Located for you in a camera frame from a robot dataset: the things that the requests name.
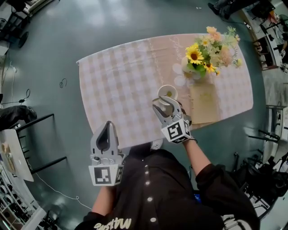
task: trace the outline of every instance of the paper cup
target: paper cup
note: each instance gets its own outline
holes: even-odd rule
[[[160,89],[157,92],[158,97],[159,96],[167,96],[168,92],[171,92],[172,95],[170,96],[170,98],[177,100],[178,97],[178,92],[176,90],[176,88],[172,85],[166,84],[164,86],[161,86]],[[159,102],[165,106],[168,106],[169,104],[162,101],[161,99],[159,99]]]

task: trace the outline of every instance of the black jacket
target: black jacket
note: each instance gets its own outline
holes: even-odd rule
[[[196,181],[202,203],[194,196],[187,171],[171,153],[157,150],[145,159],[128,157],[113,211],[106,216],[88,213],[76,230],[221,230],[223,215],[231,215],[230,221],[243,220],[253,230],[260,228],[248,197],[224,166],[206,166]]]

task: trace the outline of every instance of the green leaf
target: green leaf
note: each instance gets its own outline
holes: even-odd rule
[[[195,70],[199,71],[199,72],[202,72],[205,70],[204,66],[203,65],[197,65]]]
[[[191,70],[195,70],[193,64],[190,63],[190,62],[187,64],[187,67],[188,67],[189,69],[191,69]]]
[[[201,76],[201,77],[204,77],[205,74],[206,74],[206,70],[200,72],[200,76]]]

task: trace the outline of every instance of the floor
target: floor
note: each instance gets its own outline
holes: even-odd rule
[[[76,61],[100,50],[160,35],[205,33],[206,26],[224,32],[234,26],[240,35],[252,82],[254,106],[251,110],[202,129],[193,130],[202,150],[215,164],[224,164],[230,170],[236,151],[243,158],[262,148],[260,140],[248,139],[257,134],[265,120],[265,91],[261,68],[247,28],[242,24],[222,21],[207,7],[207,0],[61,0],[54,1],[31,19],[27,26],[29,37],[21,48],[12,46],[9,55],[17,68],[13,99],[31,95],[24,105],[32,106],[38,116],[54,113],[27,130],[26,145],[30,149],[30,164],[37,167],[51,160],[67,156],[53,167],[38,173],[49,185],[67,196],[80,197],[92,207],[99,189],[92,186],[88,171],[90,165],[89,127],[79,88]],[[237,14],[230,19],[241,22]],[[4,101],[11,95],[12,73],[4,83]],[[67,79],[67,86],[59,83]],[[181,145],[164,143],[188,169],[189,162]],[[36,200],[46,210],[51,204],[62,208],[59,225],[72,230],[89,209],[76,200],[55,193],[34,176],[27,182]]]

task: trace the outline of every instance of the yellow notebook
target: yellow notebook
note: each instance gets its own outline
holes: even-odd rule
[[[213,84],[193,84],[190,86],[191,119],[193,124],[219,121],[217,93]]]

